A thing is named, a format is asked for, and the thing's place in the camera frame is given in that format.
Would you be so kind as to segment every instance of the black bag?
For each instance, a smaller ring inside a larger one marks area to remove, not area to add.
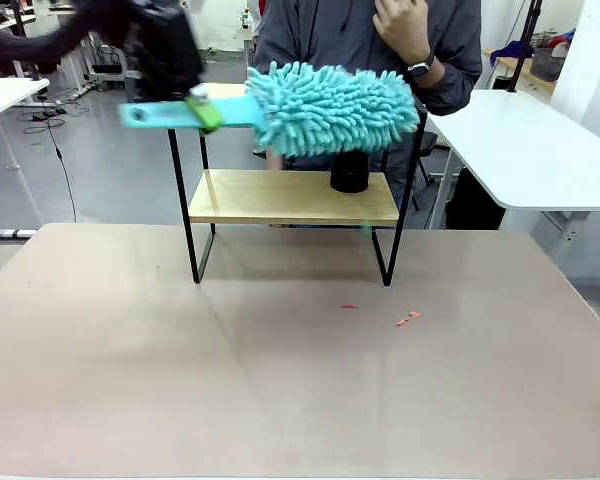
[[[505,209],[493,201],[468,168],[463,168],[447,206],[449,230],[498,230]]]

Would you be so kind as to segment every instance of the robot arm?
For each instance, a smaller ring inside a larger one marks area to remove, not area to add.
[[[0,31],[0,54],[18,61],[55,61],[89,31],[117,47],[131,45],[143,75],[143,96],[153,101],[190,98],[204,65],[187,12],[177,0],[75,0],[76,14],[49,35],[16,37]]]

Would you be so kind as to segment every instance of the floor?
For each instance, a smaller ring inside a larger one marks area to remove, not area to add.
[[[208,81],[243,82],[241,60],[208,65]],[[61,74],[51,78],[54,90],[68,84]],[[117,105],[125,101],[122,90],[93,91],[80,99],[90,109],[78,117],[64,116],[66,124],[53,135],[67,168],[78,222],[177,224],[180,211],[166,132],[136,131],[122,127]],[[78,111],[68,108],[69,113]],[[73,220],[62,167],[49,132],[26,135],[31,124],[18,121],[26,110],[12,108],[1,115],[11,148],[45,222]],[[184,177],[189,196],[200,178],[202,166],[197,133],[178,132]],[[221,130],[207,140],[210,164],[219,168],[260,169],[264,160],[252,154],[248,129]],[[0,228],[37,227],[34,210],[18,176],[5,169],[6,152],[0,145]],[[446,152],[426,160],[427,168],[440,171]],[[414,187],[422,211],[409,212],[407,228],[422,228],[435,199],[435,188],[426,188],[417,174]]]

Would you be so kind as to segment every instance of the gray basket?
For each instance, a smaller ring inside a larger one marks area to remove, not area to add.
[[[565,57],[552,57],[551,48],[538,48],[531,62],[531,75],[545,82],[555,82],[560,78]]]

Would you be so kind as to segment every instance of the person's hand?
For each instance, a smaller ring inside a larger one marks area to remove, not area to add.
[[[373,24],[378,35],[407,65],[424,62],[431,53],[426,0],[375,0]]]

